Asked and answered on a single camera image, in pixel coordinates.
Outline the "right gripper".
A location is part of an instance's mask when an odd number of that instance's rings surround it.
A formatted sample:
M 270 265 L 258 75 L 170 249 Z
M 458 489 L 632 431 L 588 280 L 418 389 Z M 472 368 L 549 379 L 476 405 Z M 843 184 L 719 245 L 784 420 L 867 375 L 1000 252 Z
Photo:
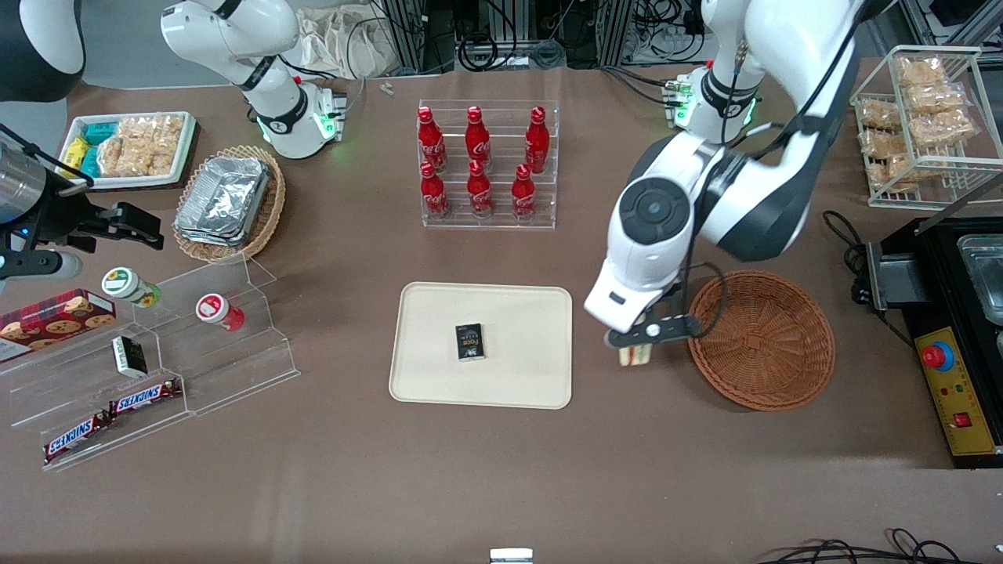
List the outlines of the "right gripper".
M 156 215 L 125 202 L 96 212 L 97 207 L 83 193 L 60 195 L 62 190 L 76 188 L 22 150 L 3 149 L 2 246 L 32 250 L 49 243 L 64 245 L 65 238 L 78 231 L 78 250 L 84 253 L 96 252 L 100 238 L 132 240 L 155 251 L 164 249 L 161 219 Z M 107 227 L 82 226 L 95 217 Z

